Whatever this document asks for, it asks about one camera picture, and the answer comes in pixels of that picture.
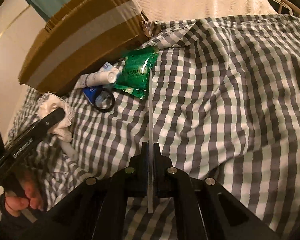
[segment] crumpled fabric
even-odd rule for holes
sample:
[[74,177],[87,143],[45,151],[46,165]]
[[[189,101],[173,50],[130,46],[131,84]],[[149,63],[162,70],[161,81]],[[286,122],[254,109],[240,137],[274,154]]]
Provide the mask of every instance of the crumpled fabric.
[[52,93],[45,93],[41,98],[39,98],[38,105],[38,116],[40,119],[44,118],[59,107],[65,111],[64,119],[50,128],[49,132],[56,134],[62,141],[71,142],[72,134],[69,131],[68,126],[71,125],[71,121],[74,117],[74,111],[69,104]]

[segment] white wall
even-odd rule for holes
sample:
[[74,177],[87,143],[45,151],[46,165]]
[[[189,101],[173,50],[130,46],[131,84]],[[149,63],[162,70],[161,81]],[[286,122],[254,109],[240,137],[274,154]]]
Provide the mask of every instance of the white wall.
[[[25,0],[5,0],[0,7],[0,33],[27,6]],[[26,86],[18,83],[19,71],[35,37],[44,25],[45,21],[30,7],[0,38],[0,131],[4,141],[26,91]]]

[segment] hand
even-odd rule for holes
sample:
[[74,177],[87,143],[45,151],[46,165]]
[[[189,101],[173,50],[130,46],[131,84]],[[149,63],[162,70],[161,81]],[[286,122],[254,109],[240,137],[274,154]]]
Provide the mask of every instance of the hand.
[[27,198],[16,197],[13,192],[7,191],[5,193],[7,212],[14,217],[18,217],[21,215],[21,210],[26,209],[28,206],[43,211],[43,200],[31,172],[22,169],[15,172],[15,174]]

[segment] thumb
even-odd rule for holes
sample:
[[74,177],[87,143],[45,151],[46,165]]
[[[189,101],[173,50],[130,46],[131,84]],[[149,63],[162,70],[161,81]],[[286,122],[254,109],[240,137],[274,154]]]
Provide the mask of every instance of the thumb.
[[6,196],[5,208],[7,212],[14,216],[20,216],[20,210],[23,210],[29,206],[29,200],[26,198],[15,197],[15,196]]

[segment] cardboard box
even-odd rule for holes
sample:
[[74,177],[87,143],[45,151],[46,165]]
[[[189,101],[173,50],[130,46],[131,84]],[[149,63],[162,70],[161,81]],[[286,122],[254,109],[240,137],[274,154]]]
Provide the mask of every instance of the cardboard box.
[[36,37],[19,83],[66,94],[81,74],[96,72],[149,40],[141,14],[136,0],[71,0]]

